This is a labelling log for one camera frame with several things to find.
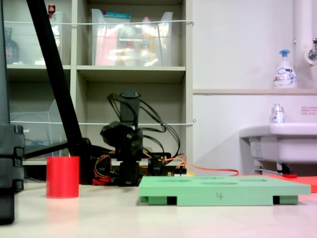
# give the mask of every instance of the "red mat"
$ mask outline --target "red mat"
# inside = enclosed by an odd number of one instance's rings
[[[291,182],[297,182],[297,183],[302,183],[302,184],[307,184],[311,186],[311,192],[317,192],[317,176],[312,176],[312,177],[297,177],[297,178],[285,178],[279,175],[263,175],[263,176],[268,176],[276,179],[283,179]]]

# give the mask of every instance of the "faucet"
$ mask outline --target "faucet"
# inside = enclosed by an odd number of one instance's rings
[[[317,38],[313,38],[314,49],[308,52],[308,58],[312,61],[317,60]]]

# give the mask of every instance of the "white pipe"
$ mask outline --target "white pipe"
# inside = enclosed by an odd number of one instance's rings
[[[313,0],[294,0],[294,34],[296,39],[294,68],[299,88],[315,88],[312,65],[304,57],[305,45],[313,43]]]

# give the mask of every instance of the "black pole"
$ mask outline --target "black pole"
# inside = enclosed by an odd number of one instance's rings
[[[27,3],[40,42],[66,138],[68,142],[72,144],[80,143],[83,138],[68,90],[63,66],[61,64],[44,0],[27,0]]]
[[[10,124],[2,1],[0,4],[0,21],[0,124]]]

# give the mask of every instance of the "white sink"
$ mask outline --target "white sink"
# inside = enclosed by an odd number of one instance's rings
[[[317,123],[272,123],[239,132],[256,160],[317,163]]]

